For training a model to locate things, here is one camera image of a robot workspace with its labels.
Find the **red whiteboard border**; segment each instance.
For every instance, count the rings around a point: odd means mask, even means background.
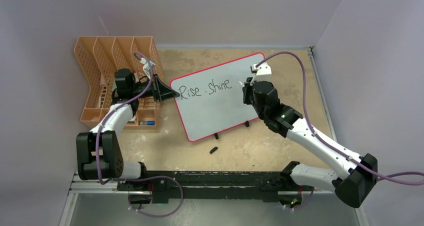
[[[194,75],[194,74],[200,73],[200,72],[202,72],[202,71],[210,70],[210,69],[213,69],[213,68],[216,68],[216,67],[219,67],[219,66],[223,66],[223,65],[229,64],[229,63],[231,63],[231,62],[234,62],[234,61],[237,61],[237,60],[242,60],[242,59],[248,58],[248,57],[250,57],[250,56],[258,55],[258,54],[261,54],[261,55],[263,56],[263,58],[265,59],[265,54],[264,54],[263,52],[256,52],[256,53],[252,53],[252,54],[246,55],[246,56],[244,56],[244,57],[239,57],[239,58],[233,59],[233,60],[231,60],[231,61],[223,62],[223,63],[220,63],[220,64],[218,64],[218,65],[212,66],[212,67],[207,67],[207,68],[204,68],[204,69],[201,69],[201,70],[198,70],[198,71],[194,71],[194,72],[191,72],[191,73],[188,73],[188,74],[185,74],[185,75],[182,75],[182,76],[179,76],[179,77],[173,78],[173,79],[169,82],[169,86],[170,86],[170,87],[171,87],[171,89],[172,89],[172,83],[173,83],[173,81],[174,81],[174,80],[178,80],[178,79],[181,79],[181,78],[184,78],[184,77],[190,76],[190,75]],[[209,136],[214,135],[214,133],[212,133],[212,134],[206,135],[206,136],[201,137],[201,138],[196,139],[196,140],[190,140],[189,135],[187,134],[186,126],[184,125],[183,117],[181,117],[181,112],[180,112],[180,109],[178,108],[177,99],[176,99],[176,98],[174,98],[174,101],[175,101],[175,105],[176,105],[176,110],[178,110],[179,118],[181,119],[182,127],[184,128],[185,136],[187,137],[187,140],[188,140],[188,141],[190,141],[190,142],[194,143],[194,142],[197,142],[197,141],[199,141],[199,140],[202,140],[202,139],[204,139],[204,138],[207,138],[207,137],[209,137]],[[250,120],[248,120],[248,121],[252,121],[252,120],[255,120],[255,119],[257,119],[257,118],[258,118],[258,117],[255,117],[255,118],[252,118],[252,119],[250,119]],[[239,125],[243,125],[244,123],[245,123],[245,122],[241,122],[241,123],[239,123],[239,124],[236,124],[236,125],[231,126],[231,127],[229,127],[229,128],[225,128],[225,129],[223,129],[223,130],[221,130],[221,131],[218,131],[218,132],[215,132],[215,133],[221,133],[221,132],[223,132],[223,131],[226,131],[226,130],[232,129],[232,128],[237,127],[237,126],[239,126]]]

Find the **white cable clip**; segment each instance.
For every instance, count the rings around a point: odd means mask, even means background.
[[[143,65],[143,71],[150,80],[150,67],[145,58],[140,60],[140,63]],[[150,60],[151,68],[153,69],[156,66],[156,63],[153,60]]]
[[[136,121],[136,115],[134,115],[134,117],[132,117],[128,122],[135,122]]]

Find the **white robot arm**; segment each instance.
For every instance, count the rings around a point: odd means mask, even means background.
[[[314,133],[312,133],[308,122],[300,112],[280,103],[277,90],[269,82],[272,74],[271,67],[262,63],[259,66],[254,64],[250,69],[254,77],[247,78],[243,84],[243,102],[254,107],[259,118],[270,130],[305,147],[331,168],[310,167],[292,161],[284,172],[288,173],[297,185],[334,192],[347,205],[359,207],[377,183],[377,177],[358,167],[351,160],[361,162],[376,172],[375,157],[371,154],[361,156],[338,144],[316,128],[313,128]],[[346,158],[330,149],[318,140],[316,135],[349,157]]]
[[[138,98],[130,103],[128,100],[138,97],[141,92],[145,93],[140,98],[153,97],[158,102],[180,96],[175,90],[165,85],[157,74],[154,74],[153,78],[150,76],[148,78],[152,81],[150,86],[148,82],[137,81],[134,74],[127,68],[116,71],[116,89],[111,95],[112,105],[109,112],[96,127],[76,137],[78,174],[82,180],[98,179],[98,168],[100,168],[102,179],[138,179],[143,176],[146,170],[144,164],[124,161],[118,143],[119,134],[125,124],[136,115],[139,107]],[[99,167],[95,155],[92,154],[96,151],[96,143],[103,152]]]

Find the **white wall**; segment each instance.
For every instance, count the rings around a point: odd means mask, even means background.
[[[165,47],[305,47],[340,0],[94,0],[111,36]]]
[[[88,84],[73,48],[105,31],[88,0],[0,0],[0,225],[58,225]]]
[[[424,171],[423,12],[424,0],[342,0],[314,51],[338,140],[383,174]],[[373,226],[422,226],[423,202],[422,186],[382,181],[364,205]]]

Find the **tan table surface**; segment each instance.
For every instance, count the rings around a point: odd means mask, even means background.
[[[164,49],[159,57],[165,74],[164,83],[200,69],[208,68],[252,53],[269,56],[279,50],[238,49]],[[306,69],[306,105],[312,124],[330,135],[323,103],[311,61],[306,50],[293,50]],[[302,71],[290,55],[279,55],[268,61],[272,67],[272,83],[282,103],[303,114]],[[244,125],[198,142],[189,142],[174,100],[162,103],[160,129],[124,130],[119,146],[124,160],[144,162],[148,170],[176,171],[281,171],[290,161],[313,167],[328,168],[302,146],[270,131],[256,119]],[[209,151],[217,146],[213,154]]]

